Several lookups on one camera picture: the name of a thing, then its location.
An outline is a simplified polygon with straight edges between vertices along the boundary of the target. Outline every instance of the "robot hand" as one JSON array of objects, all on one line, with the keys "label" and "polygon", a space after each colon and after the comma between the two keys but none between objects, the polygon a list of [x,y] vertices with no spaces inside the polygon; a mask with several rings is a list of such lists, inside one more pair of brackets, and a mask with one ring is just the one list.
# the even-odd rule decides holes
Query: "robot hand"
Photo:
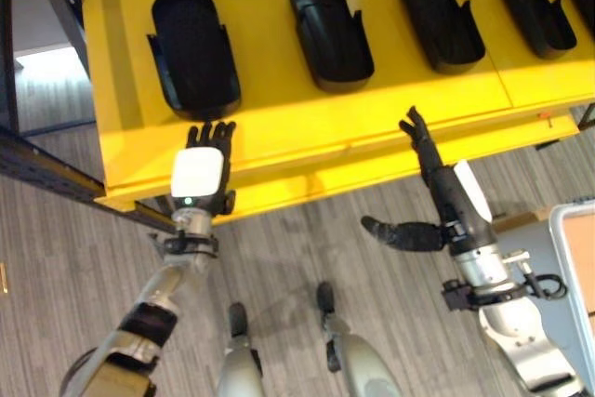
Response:
[{"label": "robot hand", "polygon": [[[483,332],[498,344],[531,395],[579,395],[583,390],[580,378],[548,339],[540,312],[527,297],[529,289],[538,298],[563,298],[566,286],[562,279],[534,275],[525,251],[500,254],[489,207],[469,166],[444,165],[423,118],[415,108],[408,116],[413,124],[401,121],[400,127],[412,139],[440,226],[425,222],[391,225],[369,216],[362,218],[362,224],[378,240],[399,250],[438,251],[449,245],[463,281],[444,283],[448,308],[478,312]],[[513,279],[510,264],[519,267],[525,283]],[[543,289],[539,283],[545,279],[557,282],[559,289]]]},{"label": "robot hand", "polygon": [[205,123],[188,132],[186,149],[178,152],[171,192],[178,208],[203,209],[211,217],[233,210],[235,191],[226,191],[231,171],[231,136],[235,123]]}]

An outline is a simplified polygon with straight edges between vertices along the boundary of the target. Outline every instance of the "silver metal arm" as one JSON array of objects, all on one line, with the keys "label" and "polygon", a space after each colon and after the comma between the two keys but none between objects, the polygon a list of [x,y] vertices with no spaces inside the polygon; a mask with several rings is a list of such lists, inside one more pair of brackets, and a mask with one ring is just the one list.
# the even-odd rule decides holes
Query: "silver metal arm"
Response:
[{"label": "silver metal arm", "polygon": [[514,281],[509,266],[516,264],[530,276],[529,254],[520,250],[503,257],[492,244],[454,260],[477,297],[502,294],[502,302],[478,309],[480,326],[505,355],[522,387],[541,397],[569,397],[583,391],[576,371],[546,335],[537,306],[526,296],[513,295],[524,286]]},{"label": "silver metal arm", "polygon": [[[204,210],[185,208],[175,213],[173,219],[187,236],[205,241],[211,238],[211,217]],[[71,380],[65,396],[151,395],[150,389],[154,387],[148,375],[159,360],[165,343],[163,338],[169,337],[171,333],[156,336],[153,332],[173,331],[177,319],[182,315],[184,290],[190,288],[188,292],[196,291],[208,274],[208,267],[216,255],[214,245],[209,243],[197,244],[192,250],[195,253],[165,255],[165,265],[140,292],[133,311],[81,367]],[[170,328],[163,328],[161,321],[153,321],[155,324],[151,327],[152,318],[161,315],[175,320]]]}]

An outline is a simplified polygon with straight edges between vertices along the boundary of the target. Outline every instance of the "black joint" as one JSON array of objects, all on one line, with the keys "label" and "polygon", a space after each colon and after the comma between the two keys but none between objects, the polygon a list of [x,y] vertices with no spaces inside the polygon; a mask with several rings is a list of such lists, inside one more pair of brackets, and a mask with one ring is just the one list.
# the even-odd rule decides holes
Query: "black joint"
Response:
[{"label": "black joint", "polygon": [[449,311],[468,311],[472,309],[470,296],[472,289],[469,284],[462,284],[457,279],[443,284],[443,298]]},{"label": "black joint", "polygon": [[173,312],[143,302],[124,317],[118,330],[145,337],[163,348],[177,322]]},{"label": "black joint", "polygon": [[254,363],[256,363],[260,376],[262,377],[262,362],[260,361],[260,356],[258,355],[258,351],[256,349],[251,349],[250,353],[252,354],[252,359]]},{"label": "black joint", "polygon": [[341,370],[341,363],[335,350],[335,342],[332,340],[326,343],[326,366],[333,374]]}]

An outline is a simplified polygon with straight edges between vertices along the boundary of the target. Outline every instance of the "gray carpet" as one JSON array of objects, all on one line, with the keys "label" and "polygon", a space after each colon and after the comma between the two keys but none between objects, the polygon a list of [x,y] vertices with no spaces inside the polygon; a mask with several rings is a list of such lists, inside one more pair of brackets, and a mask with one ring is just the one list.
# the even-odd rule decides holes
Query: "gray carpet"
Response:
[{"label": "gray carpet", "polygon": [[[100,175],[93,127],[34,142]],[[515,214],[594,195],[594,153],[595,129],[472,167],[493,213]],[[475,315],[446,309],[441,283],[455,275],[448,255],[391,251],[362,231],[363,214],[436,219],[414,177],[216,228],[220,260],[166,346],[153,376],[158,395],[211,395],[227,343],[225,312],[241,300],[270,396],[346,396],[341,376],[326,370],[313,302],[315,286],[328,279],[337,311],[379,350],[404,396],[521,396]],[[10,287],[0,296],[0,396],[57,395],[70,362],[119,323],[158,267],[147,232],[0,178],[0,261]]]}]

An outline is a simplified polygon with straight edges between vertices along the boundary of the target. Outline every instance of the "yellow shelf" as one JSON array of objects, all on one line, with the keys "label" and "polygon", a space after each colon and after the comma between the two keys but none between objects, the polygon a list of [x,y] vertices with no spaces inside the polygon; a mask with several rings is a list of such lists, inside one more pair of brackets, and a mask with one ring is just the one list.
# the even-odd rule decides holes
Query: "yellow shelf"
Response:
[{"label": "yellow shelf", "polygon": [[[120,210],[129,210],[134,200],[168,191],[174,156],[191,125],[171,112],[159,85],[146,38],[154,33],[153,1],[84,0],[107,190],[100,200]],[[488,39],[487,56],[471,71],[437,74],[425,60],[401,0],[348,0],[351,10],[363,11],[376,72],[364,89],[330,95],[311,80],[289,0],[214,1],[231,39],[242,87],[242,107],[230,117],[238,123],[232,155],[232,178],[237,182],[308,172],[315,164],[343,164],[350,157],[392,151],[406,144],[397,122],[414,104],[432,132],[455,135],[482,132],[514,119],[536,119],[541,112],[566,111],[595,91],[591,76],[590,83],[581,80],[568,86],[567,94],[558,89],[537,102],[515,103],[493,63],[495,49]],[[509,33],[518,32],[512,28]],[[592,45],[592,38],[581,34],[580,48],[573,51],[583,55],[584,46]],[[512,47],[509,53],[522,51],[523,47]],[[514,70],[538,64],[538,58],[520,58]],[[557,70],[557,62],[552,64],[551,70]],[[555,84],[550,74],[539,76],[543,91]],[[527,95],[532,88],[524,86]],[[489,146],[483,138],[488,137],[474,144]],[[521,141],[508,149],[518,146]],[[457,158],[468,157],[470,148],[459,149]],[[246,192],[245,197],[253,195]],[[249,200],[251,209],[262,207],[256,198]]]},{"label": "yellow shelf", "polygon": [[[471,160],[570,137],[577,132],[572,115],[567,113],[557,115],[549,122],[535,118],[522,119],[505,126],[488,126],[480,132],[455,133],[437,139],[437,142],[443,161],[453,164],[463,155],[463,158]],[[298,205],[418,172],[417,155],[407,143],[369,154],[345,157],[334,163],[284,169],[268,176],[233,181],[231,185],[237,191],[236,207],[231,216],[218,218],[217,222]]]},{"label": "yellow shelf", "polygon": [[512,105],[595,96],[595,41],[572,0],[562,8],[578,45],[556,60],[534,56],[502,0],[471,0],[471,10]]}]

